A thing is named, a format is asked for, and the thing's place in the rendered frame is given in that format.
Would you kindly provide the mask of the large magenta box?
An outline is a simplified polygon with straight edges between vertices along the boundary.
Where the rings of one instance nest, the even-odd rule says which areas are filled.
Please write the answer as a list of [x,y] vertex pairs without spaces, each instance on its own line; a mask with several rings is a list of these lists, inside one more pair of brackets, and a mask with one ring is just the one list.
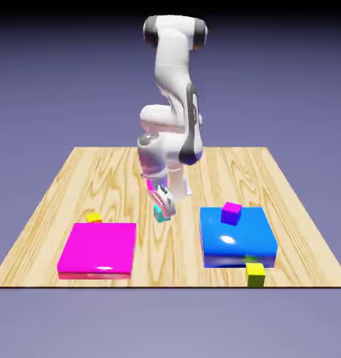
[[57,264],[60,279],[130,279],[135,223],[75,223]]

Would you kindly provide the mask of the small teal cube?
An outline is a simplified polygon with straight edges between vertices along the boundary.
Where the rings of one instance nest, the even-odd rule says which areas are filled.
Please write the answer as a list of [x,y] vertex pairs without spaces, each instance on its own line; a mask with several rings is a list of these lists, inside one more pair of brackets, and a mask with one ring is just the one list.
[[154,218],[156,219],[157,222],[166,222],[171,219],[170,217],[166,217],[163,214],[160,207],[158,207],[158,205],[156,205],[156,204],[154,204],[154,206],[153,206],[153,213],[154,213]]

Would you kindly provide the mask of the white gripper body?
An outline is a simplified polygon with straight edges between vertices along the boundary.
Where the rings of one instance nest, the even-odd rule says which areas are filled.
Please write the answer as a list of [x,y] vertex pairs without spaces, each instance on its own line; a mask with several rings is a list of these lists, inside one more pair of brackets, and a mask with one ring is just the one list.
[[175,199],[164,185],[159,185],[151,193],[151,197],[160,208],[164,217],[171,217],[175,214]]

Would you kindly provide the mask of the small purple cube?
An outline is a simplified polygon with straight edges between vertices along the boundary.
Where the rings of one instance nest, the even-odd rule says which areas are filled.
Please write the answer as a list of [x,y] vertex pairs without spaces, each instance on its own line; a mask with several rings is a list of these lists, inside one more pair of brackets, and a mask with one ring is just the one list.
[[242,213],[242,206],[238,203],[226,202],[221,211],[221,222],[237,226]]

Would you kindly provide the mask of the large blue box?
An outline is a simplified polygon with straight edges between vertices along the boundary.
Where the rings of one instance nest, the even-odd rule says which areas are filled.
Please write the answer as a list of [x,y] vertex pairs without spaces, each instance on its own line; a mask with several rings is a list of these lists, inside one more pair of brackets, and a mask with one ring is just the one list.
[[244,207],[237,225],[221,222],[221,208],[200,209],[200,237],[206,268],[275,266],[277,241],[261,207]]

